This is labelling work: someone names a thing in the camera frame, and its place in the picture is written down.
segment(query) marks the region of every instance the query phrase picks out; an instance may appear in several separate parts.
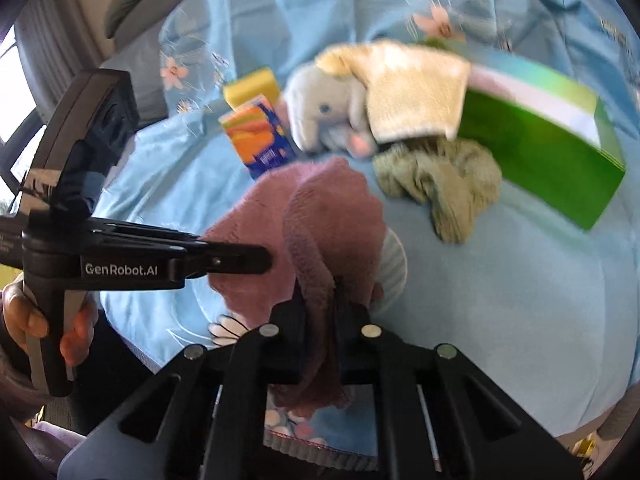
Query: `white flower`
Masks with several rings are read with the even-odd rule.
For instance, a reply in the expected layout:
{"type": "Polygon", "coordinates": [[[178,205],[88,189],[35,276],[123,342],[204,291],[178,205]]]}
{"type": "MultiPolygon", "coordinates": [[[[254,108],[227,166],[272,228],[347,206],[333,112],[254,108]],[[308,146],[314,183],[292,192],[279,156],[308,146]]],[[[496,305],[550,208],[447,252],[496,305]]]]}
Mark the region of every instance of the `white flower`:
{"type": "Polygon", "coordinates": [[[228,346],[235,344],[249,329],[240,320],[238,314],[218,316],[217,323],[211,323],[208,327],[213,336],[213,344],[217,346],[228,346]]]}

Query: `pink towel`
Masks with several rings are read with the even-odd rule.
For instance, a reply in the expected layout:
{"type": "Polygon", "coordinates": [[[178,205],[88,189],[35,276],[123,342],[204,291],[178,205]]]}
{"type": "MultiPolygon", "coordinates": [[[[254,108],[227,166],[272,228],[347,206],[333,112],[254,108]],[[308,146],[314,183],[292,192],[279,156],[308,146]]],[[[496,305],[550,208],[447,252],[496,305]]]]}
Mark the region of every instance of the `pink towel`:
{"type": "Polygon", "coordinates": [[[249,328],[268,322],[271,307],[290,300],[296,278],[300,282],[311,352],[300,384],[273,387],[277,406],[309,413],[350,401],[338,384],[327,309],[334,276],[344,280],[351,301],[369,306],[385,231],[382,204],[364,176],[344,158],[332,158],[266,173],[203,236],[271,251],[273,267],[261,276],[209,275],[212,288],[249,328]]]}

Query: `pink flower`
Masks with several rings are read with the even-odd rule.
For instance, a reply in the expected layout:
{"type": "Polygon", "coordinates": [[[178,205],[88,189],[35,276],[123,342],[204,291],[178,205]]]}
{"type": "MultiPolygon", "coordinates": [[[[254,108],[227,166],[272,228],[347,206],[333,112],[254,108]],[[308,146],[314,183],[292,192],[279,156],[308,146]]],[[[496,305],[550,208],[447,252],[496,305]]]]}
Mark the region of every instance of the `pink flower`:
{"type": "Polygon", "coordinates": [[[218,316],[217,323],[210,323],[207,327],[213,336],[213,344],[216,346],[234,345],[249,329],[244,319],[238,314],[218,316]]]}
{"type": "Polygon", "coordinates": [[[173,57],[166,59],[166,68],[160,70],[160,75],[164,77],[164,89],[176,87],[178,90],[182,90],[182,82],[180,79],[184,79],[189,75],[189,69],[185,66],[177,66],[173,57]]]}
{"type": "Polygon", "coordinates": [[[448,40],[465,41],[463,32],[456,30],[451,25],[449,13],[443,7],[431,7],[432,18],[427,18],[421,14],[414,14],[414,22],[427,36],[436,38],[446,38],[448,40]]]}
{"type": "Polygon", "coordinates": [[[312,416],[314,416],[315,411],[316,411],[315,408],[312,408],[309,406],[302,406],[302,407],[294,408],[289,413],[303,420],[309,420],[312,416]]]}
{"type": "Polygon", "coordinates": [[[296,433],[296,437],[301,438],[302,440],[308,440],[314,434],[313,428],[308,424],[296,425],[294,432],[296,433]]]}

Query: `blue bedsheet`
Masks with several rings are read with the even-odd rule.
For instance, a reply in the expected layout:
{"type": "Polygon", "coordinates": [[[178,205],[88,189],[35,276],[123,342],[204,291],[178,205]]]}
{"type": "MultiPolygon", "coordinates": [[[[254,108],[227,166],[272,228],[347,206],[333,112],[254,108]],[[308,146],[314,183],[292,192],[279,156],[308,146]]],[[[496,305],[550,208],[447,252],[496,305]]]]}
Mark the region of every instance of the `blue bedsheet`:
{"type": "MultiPolygon", "coordinates": [[[[376,321],[414,344],[454,343],[552,434],[564,434],[640,379],[640,41],[614,0],[184,0],[161,33],[161,63],[189,71],[166,92],[174,116],[137,134],[95,214],[203,233],[252,185],[216,121],[226,109],[219,84],[263,65],[284,83],[332,43],[412,41],[406,18],[431,1],[452,7],[468,41],[508,43],[596,90],[627,174],[590,232],[504,182],[468,243],[452,246],[434,234],[427,208],[386,199],[371,164],[353,162],[384,201],[408,258],[404,294],[376,321]]],[[[225,309],[204,279],[100,299],[112,325],[158,364],[185,344],[210,344],[207,324],[225,309]]],[[[316,434],[375,454],[369,401],[317,412],[316,434]]]]}

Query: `window frame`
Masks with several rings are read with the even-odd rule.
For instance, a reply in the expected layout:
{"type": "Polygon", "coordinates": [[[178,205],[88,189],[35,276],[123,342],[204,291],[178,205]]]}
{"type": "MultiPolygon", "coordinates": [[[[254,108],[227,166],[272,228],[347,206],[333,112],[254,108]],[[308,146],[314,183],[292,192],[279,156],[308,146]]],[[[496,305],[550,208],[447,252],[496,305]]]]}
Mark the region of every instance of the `window frame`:
{"type": "Polygon", "coordinates": [[[12,173],[11,168],[22,154],[27,144],[44,126],[42,118],[34,108],[12,133],[7,142],[0,140],[0,178],[4,180],[9,190],[18,195],[21,182],[12,173]]]}

